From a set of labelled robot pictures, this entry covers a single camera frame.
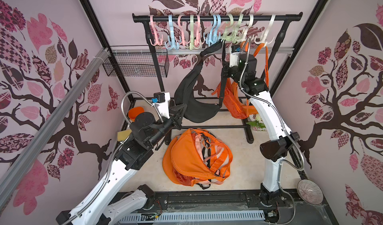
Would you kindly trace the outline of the black sling bag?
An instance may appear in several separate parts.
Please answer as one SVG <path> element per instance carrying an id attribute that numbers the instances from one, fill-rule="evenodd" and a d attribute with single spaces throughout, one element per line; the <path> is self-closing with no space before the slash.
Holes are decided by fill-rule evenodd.
<path id="1" fill-rule="evenodd" d="M 198 76 L 201 74 L 203 63 L 206 58 L 211 56 L 214 52 L 222 50 L 222 70 L 221 70 L 221 81 L 219 84 L 218 103 L 209 104 L 197 101 L 194 97 L 193 87 L 197 82 Z M 203 123 L 213 118 L 221 109 L 225 97 L 225 87 L 228 79 L 228 62 L 225 61 L 225 41 L 220 40 L 212 46 L 203 50 L 197 56 L 197 62 L 193 69 L 185 76 L 181 81 L 174 94 L 174 101 L 176 105 L 185 104 L 186 110 L 184 118 L 194 122 Z"/>

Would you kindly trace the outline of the dark orange bag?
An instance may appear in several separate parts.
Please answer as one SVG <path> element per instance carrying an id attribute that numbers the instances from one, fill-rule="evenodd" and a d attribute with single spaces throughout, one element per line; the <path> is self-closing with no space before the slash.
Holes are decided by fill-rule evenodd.
<path id="1" fill-rule="evenodd" d="M 216 87 L 212 95 L 217 95 L 219 104 L 224 104 L 230 112 L 231 116 L 236 119 L 246 119 L 250 115 L 248 104 L 244 105 L 239 101 L 238 97 L 238 84 L 231 82 L 229 78 L 229 63 L 225 60 L 225 42 L 222 41 L 222 71 L 221 81 Z"/>

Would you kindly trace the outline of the orange sling bag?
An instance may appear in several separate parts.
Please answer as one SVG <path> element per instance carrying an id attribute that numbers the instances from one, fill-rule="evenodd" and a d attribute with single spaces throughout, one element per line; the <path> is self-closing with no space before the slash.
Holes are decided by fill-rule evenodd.
<path id="1" fill-rule="evenodd" d="M 266 43 L 260 43 L 258 45 L 258 47 L 256 48 L 253 55 L 256 56 L 262 48 L 265 48 L 265 66 L 264 66 L 264 71 L 263 71 L 265 73 L 265 75 L 264 75 L 263 81 L 266 84 L 266 88 L 269 88 L 269 73 L 268 73 L 268 59 L 269 59 L 269 57 L 268 57 L 268 48 L 267 48 Z M 252 114 L 257 113 L 255 107 L 249 105 L 248 100 L 246 101 L 246 106 L 247 106 L 247 108 L 245 109 L 245 112 L 246 112 L 246 115 L 248 117 Z"/>

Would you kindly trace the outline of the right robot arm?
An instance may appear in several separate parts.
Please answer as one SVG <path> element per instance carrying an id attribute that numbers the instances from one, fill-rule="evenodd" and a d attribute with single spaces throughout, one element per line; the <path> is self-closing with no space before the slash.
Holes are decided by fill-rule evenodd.
<path id="1" fill-rule="evenodd" d="M 238 84 L 240 91 L 255 107 L 260 115 L 269 136 L 269 141 L 260 145 L 260 151 L 265 158 L 264 179 L 260 186 L 261 203 L 270 207 L 274 201 L 282 196 L 281 172 L 283 163 L 287 163 L 297 171 L 304 169 L 301 161 L 297 167 L 286 160 L 286 156 L 293 148 L 303 160 L 302 152 L 298 148 L 299 134 L 292 132 L 282 119 L 274 105 L 269 88 L 264 79 L 250 74 L 250 70 L 256 67 L 255 62 L 250 62 L 251 43 L 248 38 L 239 49 L 230 54 L 229 76 Z"/>

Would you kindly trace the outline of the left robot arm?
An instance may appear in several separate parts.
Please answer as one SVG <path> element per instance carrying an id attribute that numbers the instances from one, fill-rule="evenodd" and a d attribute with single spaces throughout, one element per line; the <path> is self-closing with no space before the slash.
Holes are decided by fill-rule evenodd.
<path id="1" fill-rule="evenodd" d="M 120 142 L 110 156 L 106 174 L 71 211 L 61 212 L 56 221 L 60 225 L 114 225 L 127 214 L 154 203 L 155 192 L 141 185 L 130 195 L 112 202 L 121 188 L 142 168 L 153 155 L 155 145 L 173 129 L 181 129 L 186 104 L 171 102 L 168 92 L 155 93 L 145 100 L 159 116 L 150 112 L 139 114 L 131 121 L 122 111 L 130 135 Z"/>

